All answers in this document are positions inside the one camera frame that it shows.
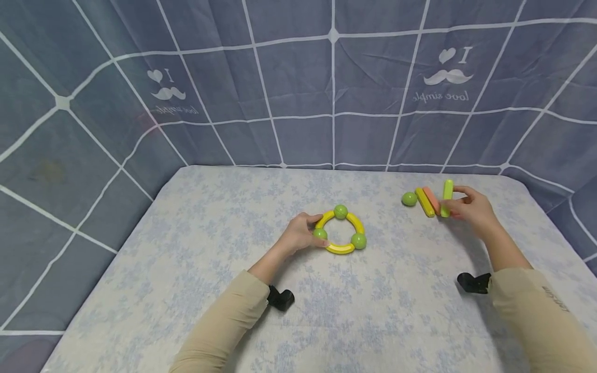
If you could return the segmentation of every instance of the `yellow ring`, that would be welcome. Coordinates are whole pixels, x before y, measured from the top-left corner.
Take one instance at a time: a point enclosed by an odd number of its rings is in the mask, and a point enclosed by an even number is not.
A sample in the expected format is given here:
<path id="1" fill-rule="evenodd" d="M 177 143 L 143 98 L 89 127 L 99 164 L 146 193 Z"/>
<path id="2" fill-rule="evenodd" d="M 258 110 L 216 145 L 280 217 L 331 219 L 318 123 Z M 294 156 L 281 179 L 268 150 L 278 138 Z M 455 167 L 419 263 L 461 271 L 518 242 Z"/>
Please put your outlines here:
<path id="1" fill-rule="evenodd" d="M 334 210 L 326 212 L 324 216 L 317 222 L 317 224 L 315 224 L 315 229 L 323 229 L 325 224 L 334 216 L 336 216 L 334 214 Z M 349 212 L 346 215 L 346 220 L 352 224 L 357 233 L 362 233 L 363 235 L 365 234 L 365 227 L 363 227 L 363 223 L 353 213 Z M 353 252 L 355 250 L 355 246 L 352 243 L 349 243 L 348 245 L 336 245 L 335 243 L 330 242 L 330 245 L 325 249 L 334 254 L 343 255 Z"/>

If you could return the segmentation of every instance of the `beige sleeve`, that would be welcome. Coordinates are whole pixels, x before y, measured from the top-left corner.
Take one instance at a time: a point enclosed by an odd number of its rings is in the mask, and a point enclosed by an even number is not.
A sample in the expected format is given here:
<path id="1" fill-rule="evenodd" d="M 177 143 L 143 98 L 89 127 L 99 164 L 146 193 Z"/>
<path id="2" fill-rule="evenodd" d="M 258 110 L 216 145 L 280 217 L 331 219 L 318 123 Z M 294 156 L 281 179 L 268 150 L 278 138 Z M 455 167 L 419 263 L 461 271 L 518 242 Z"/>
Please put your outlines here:
<path id="1" fill-rule="evenodd" d="M 521 342 L 531 372 L 597 372 L 595 345 L 539 271 L 498 271 L 489 294 Z"/>
<path id="2" fill-rule="evenodd" d="M 266 284 L 241 272 L 197 321 L 170 373 L 221 372 L 242 336 L 265 311 L 268 295 Z"/>

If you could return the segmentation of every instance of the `white floral sheet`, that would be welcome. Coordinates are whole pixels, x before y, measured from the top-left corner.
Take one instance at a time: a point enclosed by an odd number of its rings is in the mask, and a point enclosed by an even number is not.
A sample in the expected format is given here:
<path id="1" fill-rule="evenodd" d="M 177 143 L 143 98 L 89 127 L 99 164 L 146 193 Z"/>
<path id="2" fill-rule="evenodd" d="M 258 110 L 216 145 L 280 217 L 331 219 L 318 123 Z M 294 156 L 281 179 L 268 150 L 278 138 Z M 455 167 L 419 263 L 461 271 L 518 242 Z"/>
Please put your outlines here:
<path id="1" fill-rule="evenodd" d="M 367 247 L 298 253 L 276 281 L 296 303 L 269 309 L 227 366 L 238 372 L 519 372 L 527 363 L 486 295 L 460 272 L 490 267 L 458 221 L 427 218 L 401 195 L 448 176 L 233 167 L 182 168 L 160 192 L 81 307 L 45 372 L 166 372 L 191 327 L 300 211 L 343 203 Z M 507 177 L 452 175 L 487 194 L 533 265 L 597 341 L 597 279 Z M 348 242 L 347 221 L 326 225 Z"/>

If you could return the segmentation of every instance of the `green bead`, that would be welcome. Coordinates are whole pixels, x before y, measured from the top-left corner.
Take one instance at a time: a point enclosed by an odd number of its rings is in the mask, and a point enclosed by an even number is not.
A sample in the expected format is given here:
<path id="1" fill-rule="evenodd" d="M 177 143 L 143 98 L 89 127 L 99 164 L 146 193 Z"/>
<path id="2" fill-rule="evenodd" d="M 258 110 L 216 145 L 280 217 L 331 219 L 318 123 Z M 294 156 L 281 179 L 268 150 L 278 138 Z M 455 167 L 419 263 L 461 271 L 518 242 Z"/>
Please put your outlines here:
<path id="1" fill-rule="evenodd" d="M 355 246 L 355 249 L 364 249 L 367 245 L 367 237 L 362 233 L 355 233 L 352 235 L 350 243 Z"/>
<path id="2" fill-rule="evenodd" d="M 406 206 L 414 206 L 417 204 L 417 195 L 413 192 L 406 192 L 402 195 L 402 203 Z"/>
<path id="3" fill-rule="evenodd" d="M 346 206 L 344 205 L 336 205 L 336 207 L 334 207 L 334 216 L 340 220 L 342 219 L 346 219 L 346 216 L 348 215 L 348 209 L 346 208 Z"/>
<path id="4" fill-rule="evenodd" d="M 317 238 L 328 239 L 328 232 L 323 228 L 318 228 L 313 231 L 313 235 Z"/>

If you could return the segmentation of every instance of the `yellow bar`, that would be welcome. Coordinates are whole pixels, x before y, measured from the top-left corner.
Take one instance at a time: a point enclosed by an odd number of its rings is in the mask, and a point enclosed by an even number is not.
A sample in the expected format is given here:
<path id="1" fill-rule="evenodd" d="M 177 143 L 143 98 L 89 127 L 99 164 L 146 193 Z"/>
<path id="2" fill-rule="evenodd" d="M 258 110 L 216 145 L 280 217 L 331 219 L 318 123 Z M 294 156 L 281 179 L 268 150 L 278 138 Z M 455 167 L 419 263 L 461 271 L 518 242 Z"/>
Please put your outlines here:
<path id="1" fill-rule="evenodd" d="M 333 252 L 334 254 L 350 254 L 355 250 L 355 246 L 352 243 L 348 245 L 338 246 L 330 242 L 330 245 L 326 247 L 329 252 Z"/>
<path id="2" fill-rule="evenodd" d="M 429 198 L 427 198 L 423 189 L 416 188 L 414 193 L 417 195 L 418 201 L 421 203 L 425 215 L 427 215 L 429 218 L 434 217 L 435 211 L 433 211 L 433 206 L 431 206 L 431 202 L 429 202 Z"/>
<path id="3" fill-rule="evenodd" d="M 322 217 L 317 224 L 315 224 L 315 229 L 320 229 L 323 228 L 325 223 L 327 223 L 330 219 L 332 219 L 334 217 L 334 211 L 328 211 L 324 214 L 324 217 Z"/>
<path id="4" fill-rule="evenodd" d="M 346 220 L 348 220 L 355 227 L 357 233 L 365 234 L 365 227 L 363 227 L 363 223 L 361 223 L 359 218 L 356 217 L 352 212 L 349 212 L 348 215 L 346 215 Z"/>
<path id="5" fill-rule="evenodd" d="M 452 195 L 454 194 L 454 181 L 448 179 L 444 183 L 444 199 L 452 199 Z M 447 218 L 450 216 L 450 210 L 446 207 L 441 208 L 440 214 L 442 218 Z"/>

